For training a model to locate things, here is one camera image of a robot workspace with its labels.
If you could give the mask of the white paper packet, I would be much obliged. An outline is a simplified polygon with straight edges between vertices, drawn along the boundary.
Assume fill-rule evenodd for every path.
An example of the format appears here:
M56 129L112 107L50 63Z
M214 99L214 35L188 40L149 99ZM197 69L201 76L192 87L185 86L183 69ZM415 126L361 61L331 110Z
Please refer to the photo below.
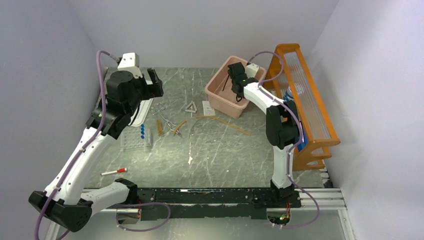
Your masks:
M211 107L210 102L207 100L202 101L202 109L204 116L215 116L215 110Z

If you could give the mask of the metal crucible tongs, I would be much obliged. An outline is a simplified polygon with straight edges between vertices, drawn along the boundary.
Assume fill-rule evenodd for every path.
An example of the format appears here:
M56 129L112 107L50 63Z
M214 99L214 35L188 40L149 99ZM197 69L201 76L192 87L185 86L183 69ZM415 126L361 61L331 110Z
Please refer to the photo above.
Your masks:
M150 113L152 115L160 116L169 126L170 130L174 131L177 126L172 121L170 121L169 118L165 115L165 112L164 112L165 109L166 109L165 105L162 102L159 102L159 103L153 104L150 107Z

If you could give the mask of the tan bottle brush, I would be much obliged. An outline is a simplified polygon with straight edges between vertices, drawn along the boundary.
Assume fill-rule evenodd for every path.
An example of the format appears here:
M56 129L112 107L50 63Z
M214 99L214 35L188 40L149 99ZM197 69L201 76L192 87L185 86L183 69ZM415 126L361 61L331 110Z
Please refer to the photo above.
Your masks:
M164 135L164 129L163 129L162 122L161 122L161 120L156 119L155 123L156 123L157 134L158 134L158 136L162 137Z

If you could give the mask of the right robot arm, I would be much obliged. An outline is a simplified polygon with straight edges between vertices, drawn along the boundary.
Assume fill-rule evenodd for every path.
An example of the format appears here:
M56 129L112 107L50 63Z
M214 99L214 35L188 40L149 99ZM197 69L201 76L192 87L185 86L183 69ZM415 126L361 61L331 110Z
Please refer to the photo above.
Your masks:
M265 134L273 149L269 199L275 207L282 207L295 191L293 158L301 138L296 104L272 95L255 77L248 76L248 67L241 62L228 65L227 73L236 97L252 102L265 114Z

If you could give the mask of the black iron ring stand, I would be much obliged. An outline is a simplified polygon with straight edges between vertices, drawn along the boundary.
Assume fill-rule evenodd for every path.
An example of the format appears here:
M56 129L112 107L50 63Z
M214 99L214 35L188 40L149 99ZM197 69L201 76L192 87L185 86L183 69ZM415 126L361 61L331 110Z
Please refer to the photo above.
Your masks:
M230 69L228 68L228 70L227 70L227 76L226 76L226 79L225 79L225 81L224 81L224 85L223 85L223 87L222 87L222 92L225 90L225 88L226 88L226 85L227 85L227 83L228 83L228 80L230 79L230 76L231 76L231 74L230 74Z

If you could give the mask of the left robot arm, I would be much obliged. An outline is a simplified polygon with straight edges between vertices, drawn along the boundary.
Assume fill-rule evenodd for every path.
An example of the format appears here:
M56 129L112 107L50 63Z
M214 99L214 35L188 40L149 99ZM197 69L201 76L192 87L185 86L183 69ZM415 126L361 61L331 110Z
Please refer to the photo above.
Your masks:
M33 191L29 203L41 215L71 232L78 232L91 216L113 205L132 208L139 201L137 185L124 178L92 193L83 193L89 175L106 150L131 122L142 101L161 97L163 82L154 68L143 74L118 70L103 85L106 104L99 104L86 122L86 128L58 176L42 191Z

